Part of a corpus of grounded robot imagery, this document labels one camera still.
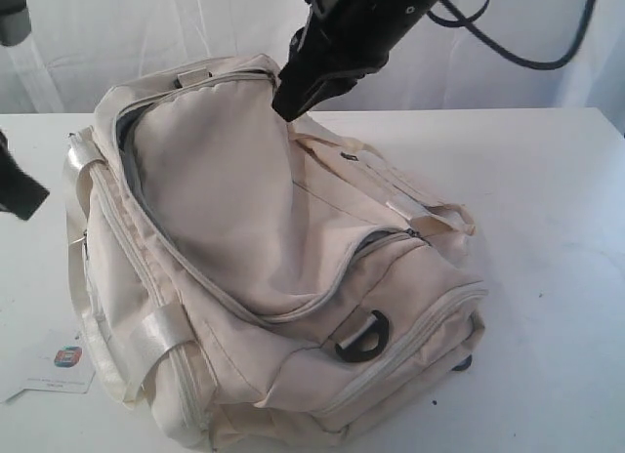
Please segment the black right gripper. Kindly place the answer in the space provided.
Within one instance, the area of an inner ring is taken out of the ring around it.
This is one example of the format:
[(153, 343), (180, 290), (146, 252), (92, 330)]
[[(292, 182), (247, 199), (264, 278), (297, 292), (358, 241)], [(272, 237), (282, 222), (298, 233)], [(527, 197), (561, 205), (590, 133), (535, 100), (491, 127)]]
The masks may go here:
[(338, 78), (359, 79), (379, 71), (389, 50), (370, 34), (382, 0), (305, 0), (306, 24), (292, 37), (287, 65), (271, 106), (290, 122), (342, 94)]

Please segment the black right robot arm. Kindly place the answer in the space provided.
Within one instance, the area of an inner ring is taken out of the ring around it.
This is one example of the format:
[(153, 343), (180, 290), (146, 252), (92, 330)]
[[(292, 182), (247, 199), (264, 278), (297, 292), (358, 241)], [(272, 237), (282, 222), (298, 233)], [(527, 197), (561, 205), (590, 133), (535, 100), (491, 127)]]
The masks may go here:
[(272, 108), (290, 122), (346, 94), (380, 71), (391, 49), (439, 1), (305, 0), (308, 19), (291, 39)]

